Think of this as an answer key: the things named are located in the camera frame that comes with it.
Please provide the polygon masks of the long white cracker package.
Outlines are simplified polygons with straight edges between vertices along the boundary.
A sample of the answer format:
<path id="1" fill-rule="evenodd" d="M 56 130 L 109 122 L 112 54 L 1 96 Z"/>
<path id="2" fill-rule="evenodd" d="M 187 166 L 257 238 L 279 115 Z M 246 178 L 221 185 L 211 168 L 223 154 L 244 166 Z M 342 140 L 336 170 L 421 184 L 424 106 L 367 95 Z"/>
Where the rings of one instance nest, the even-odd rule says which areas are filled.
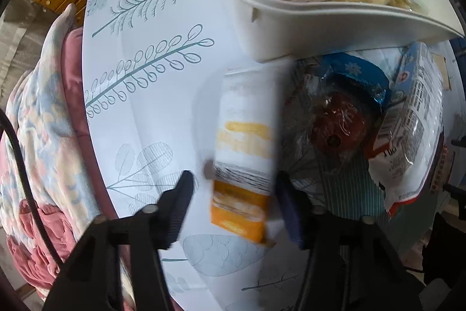
<path id="1" fill-rule="evenodd" d="M 371 148 L 369 174 L 385 210 L 413 202 L 424 187 L 443 131 L 443 81 L 428 46 L 404 52 L 392 97 Z"/>

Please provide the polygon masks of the white orange snack bar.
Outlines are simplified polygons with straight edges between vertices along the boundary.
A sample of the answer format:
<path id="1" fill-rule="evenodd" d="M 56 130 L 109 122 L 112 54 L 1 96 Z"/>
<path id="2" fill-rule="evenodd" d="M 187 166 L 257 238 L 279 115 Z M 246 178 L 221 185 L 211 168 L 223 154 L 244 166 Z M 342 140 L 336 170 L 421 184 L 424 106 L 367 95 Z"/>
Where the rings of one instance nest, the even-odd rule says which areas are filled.
<path id="1" fill-rule="evenodd" d="M 221 84 L 211 221 L 254 243 L 265 240 L 291 70 L 290 61 L 278 60 L 230 70 Z"/>

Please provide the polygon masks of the red wrapped candy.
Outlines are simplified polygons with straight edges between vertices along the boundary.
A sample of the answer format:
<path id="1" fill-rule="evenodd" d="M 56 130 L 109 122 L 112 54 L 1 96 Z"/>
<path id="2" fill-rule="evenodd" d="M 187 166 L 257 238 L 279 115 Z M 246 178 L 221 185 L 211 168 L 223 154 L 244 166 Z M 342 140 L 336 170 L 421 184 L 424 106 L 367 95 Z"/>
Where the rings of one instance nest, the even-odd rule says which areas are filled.
<path id="1" fill-rule="evenodd" d="M 330 174 L 341 171 L 370 131 L 367 99 L 362 85 L 332 66 L 298 62 L 283 107 L 281 169 L 303 175 L 323 164 Z"/>

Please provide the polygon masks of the blue foil snack packet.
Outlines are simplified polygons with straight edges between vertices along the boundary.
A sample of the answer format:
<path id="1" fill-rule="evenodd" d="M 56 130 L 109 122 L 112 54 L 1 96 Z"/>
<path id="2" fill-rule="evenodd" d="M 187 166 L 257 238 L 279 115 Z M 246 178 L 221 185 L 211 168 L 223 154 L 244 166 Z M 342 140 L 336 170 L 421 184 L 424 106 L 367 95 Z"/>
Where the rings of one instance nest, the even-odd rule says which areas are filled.
<path id="1" fill-rule="evenodd" d="M 381 108 L 391 96 L 390 82 L 374 63 L 349 53 L 336 53 L 320 57 L 319 75 L 322 79 L 340 77 L 363 88 Z"/>

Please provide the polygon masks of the pink floral quilt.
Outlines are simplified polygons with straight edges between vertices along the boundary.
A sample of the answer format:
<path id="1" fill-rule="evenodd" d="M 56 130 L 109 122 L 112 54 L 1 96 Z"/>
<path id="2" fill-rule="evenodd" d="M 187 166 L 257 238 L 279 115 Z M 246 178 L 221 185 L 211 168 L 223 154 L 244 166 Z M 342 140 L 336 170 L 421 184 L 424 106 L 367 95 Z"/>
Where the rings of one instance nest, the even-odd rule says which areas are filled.
<path id="1" fill-rule="evenodd" d="M 90 139 L 82 84 L 82 28 L 68 5 L 48 30 L 36 66 L 6 103 L 33 200 L 59 257 L 66 260 L 98 215 L 116 219 Z M 18 272 L 46 299 L 59 272 L 40 237 L 7 136 L 1 139 L 1 226 Z"/>

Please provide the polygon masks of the white leaf print tablecloth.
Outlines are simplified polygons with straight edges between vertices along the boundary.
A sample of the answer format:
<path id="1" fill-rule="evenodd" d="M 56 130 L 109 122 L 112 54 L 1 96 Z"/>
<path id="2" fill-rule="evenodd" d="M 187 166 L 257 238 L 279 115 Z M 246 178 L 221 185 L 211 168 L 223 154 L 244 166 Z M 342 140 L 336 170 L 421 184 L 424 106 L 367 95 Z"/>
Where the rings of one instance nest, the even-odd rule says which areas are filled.
<path id="1" fill-rule="evenodd" d="M 449 53 L 449 40 L 257 61 L 239 43 L 223 0 L 88 0 L 84 19 L 84 105 L 104 185 L 117 215 L 135 214 L 193 174 L 193 197 L 178 240 L 161 254 L 170 295 L 184 310 L 293 310 L 308 255 L 290 240 L 273 192 L 265 240 L 254 243 L 211 221 L 213 155 L 223 76 L 287 60 L 320 64 L 349 53 L 378 66 L 391 96 L 404 52 L 425 43 Z M 373 216 L 403 253 L 434 222 L 437 197 L 426 179 L 393 215 L 369 174 L 371 148 L 387 108 L 364 101 L 371 128 L 341 171 L 290 174 L 312 204 L 345 219 Z M 281 133 L 277 172 L 280 166 Z"/>

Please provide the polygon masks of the white plastic storage bin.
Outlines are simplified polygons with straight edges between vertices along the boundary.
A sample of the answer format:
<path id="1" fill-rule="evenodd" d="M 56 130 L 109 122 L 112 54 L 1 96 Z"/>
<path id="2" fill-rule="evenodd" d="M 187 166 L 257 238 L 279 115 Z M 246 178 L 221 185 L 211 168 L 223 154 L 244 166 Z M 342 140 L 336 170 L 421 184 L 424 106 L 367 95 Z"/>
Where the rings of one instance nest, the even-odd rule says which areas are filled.
<path id="1" fill-rule="evenodd" d="M 422 15 L 391 6 L 328 1 L 223 0 L 243 50 L 262 61 L 346 50 L 403 47 L 462 37 L 465 22 L 453 0 L 420 0 Z"/>

